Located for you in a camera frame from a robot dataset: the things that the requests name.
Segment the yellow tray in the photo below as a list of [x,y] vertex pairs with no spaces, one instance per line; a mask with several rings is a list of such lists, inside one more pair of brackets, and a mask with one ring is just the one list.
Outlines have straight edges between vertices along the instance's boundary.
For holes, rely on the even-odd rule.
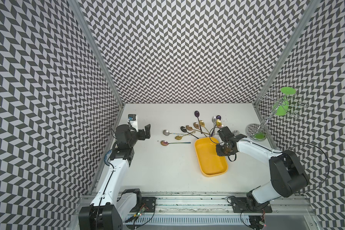
[[[216,143],[219,142],[214,137],[211,139]],[[226,159],[224,156],[217,155],[216,144],[209,137],[196,140],[194,147],[200,170],[204,176],[213,177],[226,173],[228,168]]]

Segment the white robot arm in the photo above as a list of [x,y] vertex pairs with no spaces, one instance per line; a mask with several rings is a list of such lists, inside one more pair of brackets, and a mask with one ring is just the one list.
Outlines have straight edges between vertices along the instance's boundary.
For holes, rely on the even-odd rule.
[[309,185],[304,167],[293,151],[271,149],[242,134],[235,136],[228,127],[221,128],[217,133],[223,140],[223,143],[216,145],[218,156],[241,152],[269,164],[271,181],[247,193],[246,207],[250,211],[262,210],[270,200],[289,197]]
[[79,212],[80,230],[122,230],[123,220],[127,214],[131,210],[139,210],[142,195],[137,188],[125,190],[117,200],[121,183],[134,156],[135,143],[150,138],[151,125],[145,126],[146,131],[138,130],[137,119],[136,114],[129,114],[128,125],[119,125],[116,128],[116,141],[111,154],[106,155],[104,159],[109,170],[91,205],[83,207]]

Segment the black cable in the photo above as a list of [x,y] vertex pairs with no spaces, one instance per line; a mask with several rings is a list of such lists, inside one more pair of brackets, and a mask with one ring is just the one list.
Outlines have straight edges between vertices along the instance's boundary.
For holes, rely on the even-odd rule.
[[215,128],[218,128],[218,129],[220,129],[219,127],[213,127],[212,129],[211,129],[211,131],[210,131],[210,140],[213,142],[213,143],[215,143],[215,144],[221,144],[221,143],[224,143],[224,142],[220,142],[220,143],[216,143],[216,142],[214,142],[212,139],[211,139],[211,135],[213,134],[213,130],[215,129]]
[[228,198],[226,198],[226,201],[232,205],[232,203],[229,202],[229,198],[232,198],[232,197],[236,197],[236,196],[229,196]]
[[153,215],[152,215],[152,217],[146,222],[146,223],[148,223],[148,222],[150,222],[150,220],[153,218],[153,216],[154,216],[154,213],[156,212],[156,206],[154,207],[154,211],[153,211]]
[[241,218],[241,215],[243,214],[244,211],[250,211],[250,210],[243,210],[243,211],[241,211],[241,213],[240,213],[240,220],[241,220],[241,222],[242,222],[245,226],[247,226],[248,228],[251,228],[251,227],[249,227],[249,225],[247,225],[246,223],[244,223],[243,219]]
[[303,193],[305,193],[305,192],[310,192],[310,191],[315,190],[316,188],[318,188],[319,186],[321,186],[321,185],[327,180],[327,178],[330,176],[330,161],[329,161],[329,158],[328,158],[327,154],[326,154],[320,147],[318,147],[317,145],[313,145],[313,144],[311,144],[311,143],[305,143],[305,142],[304,142],[304,143],[301,143],[301,144],[299,144],[299,145],[295,145],[294,147],[292,147],[292,149],[294,149],[294,148],[296,148],[296,147],[298,147],[298,146],[300,146],[300,145],[312,145],[312,146],[318,148],[319,150],[321,150],[321,152],[322,152],[322,153],[324,154],[324,156],[326,157],[327,164],[328,164],[327,175],[326,175],[326,177],[323,179],[323,181],[322,181],[322,182],[318,182],[318,183],[319,183],[318,186],[316,186],[315,188],[313,188],[313,189],[311,189],[311,190],[302,191]]
[[116,139],[116,137],[115,137],[115,131],[113,130],[113,128],[112,128],[111,126],[109,126],[109,128],[110,128],[110,130],[111,130],[111,135]]
[[[215,125],[213,126],[213,128],[215,128],[216,127],[216,122],[215,122]],[[208,133],[210,136],[213,136],[213,132],[211,133],[211,132],[209,132]]]
[[[110,181],[110,179],[111,179],[111,176],[114,174],[114,168],[115,168],[115,167],[114,167],[111,163],[110,163],[110,165],[113,167],[113,171],[111,172],[111,175],[110,175],[110,177],[109,177],[109,179],[108,179],[108,181],[107,181],[107,184],[106,184],[105,189],[104,189],[104,191],[103,191],[103,193],[102,193],[101,196],[103,196],[103,195],[105,194],[105,191],[106,191],[107,185],[108,185],[108,183],[109,183],[109,181]],[[99,206],[98,206],[98,208],[97,208],[96,226],[95,226],[95,229],[96,229],[96,230],[97,230],[97,219],[98,219],[98,217],[99,217],[99,211],[100,211],[101,201],[102,201],[102,197],[101,197],[101,199],[100,199],[100,203],[99,203]]]
[[248,228],[251,228],[249,225],[245,224],[244,221],[243,221],[243,219],[241,218],[241,215],[243,214],[244,211],[250,211],[250,212],[253,212],[253,211],[251,211],[251,210],[248,209],[248,210],[243,210],[243,211],[241,211],[241,213],[240,213],[240,220],[241,220],[241,222],[242,222],[245,226],[247,226]]
[[237,160],[237,153],[235,153],[235,159],[234,160],[231,160],[229,156],[227,156],[227,159],[229,159],[229,161],[231,161],[231,162],[236,161]]

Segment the silver spoon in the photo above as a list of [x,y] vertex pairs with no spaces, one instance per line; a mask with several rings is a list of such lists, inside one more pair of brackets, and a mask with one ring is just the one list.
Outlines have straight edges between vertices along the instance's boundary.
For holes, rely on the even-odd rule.
[[212,131],[212,135],[211,136],[213,136],[213,135],[215,135],[216,133],[215,133],[215,127],[216,127],[216,116],[213,116],[212,117],[212,123],[213,123],[213,131]]
[[170,134],[185,135],[185,134],[182,134],[182,133],[169,132],[168,130],[164,130],[164,131],[162,131],[162,133],[163,133],[165,136],[169,136]]
[[161,140],[160,143],[161,143],[161,145],[166,146],[168,144],[190,144],[191,142],[173,142],[173,143],[169,143],[169,142],[167,142],[165,140]]

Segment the black and white patterned wall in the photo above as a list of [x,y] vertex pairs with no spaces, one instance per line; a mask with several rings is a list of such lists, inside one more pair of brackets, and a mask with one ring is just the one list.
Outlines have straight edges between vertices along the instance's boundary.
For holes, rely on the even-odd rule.
[[[345,230],[345,0],[321,2],[273,86],[294,87],[294,103],[309,103],[299,119],[275,117],[269,128],[281,149],[310,142],[326,151],[330,177],[306,195],[324,229]],[[264,117],[271,104],[265,100],[260,105]],[[310,146],[296,151],[318,185],[327,170],[325,157]]]
[[251,103],[309,0],[79,0],[125,103]]
[[65,0],[0,0],[0,229],[65,229],[117,112]]

